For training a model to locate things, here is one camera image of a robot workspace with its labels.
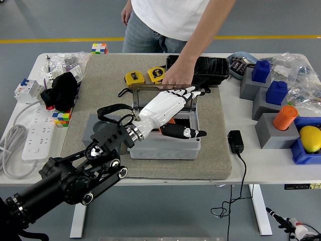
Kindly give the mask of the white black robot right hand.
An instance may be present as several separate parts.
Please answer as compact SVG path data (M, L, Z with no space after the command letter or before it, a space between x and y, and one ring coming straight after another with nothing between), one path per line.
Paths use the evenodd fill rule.
M309 231L302 222L295 218L284 219L276 214L272 209L266 207L269 213L279 224L280 228L284 228L288 233L293 233L297 240L320 240L320 233L316 234Z

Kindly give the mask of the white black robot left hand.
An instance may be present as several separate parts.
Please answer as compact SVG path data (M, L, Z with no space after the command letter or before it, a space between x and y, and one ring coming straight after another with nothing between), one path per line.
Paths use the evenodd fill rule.
M164 90L154 97L139 113L140 121L133 121L132 126L137 130L140 140L148 137L153 129L160 129L164 136L191 139L207 135L205 131L198 131L179 124L170 123L170 120L183 109L185 104L199 95L194 86L186 89Z

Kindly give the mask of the person's right hand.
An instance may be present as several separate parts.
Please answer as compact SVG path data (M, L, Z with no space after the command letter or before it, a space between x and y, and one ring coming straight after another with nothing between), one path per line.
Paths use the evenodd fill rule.
M131 4L131 0L128 0L121 12L121 19L125 26L128 25L128 21L130 19L131 13L132 13L132 4Z

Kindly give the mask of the person's left hand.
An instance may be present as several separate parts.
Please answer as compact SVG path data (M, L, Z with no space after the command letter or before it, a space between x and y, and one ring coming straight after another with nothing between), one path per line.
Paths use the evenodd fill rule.
M180 56L177 61L165 73L163 85L190 85L194 76L196 58Z

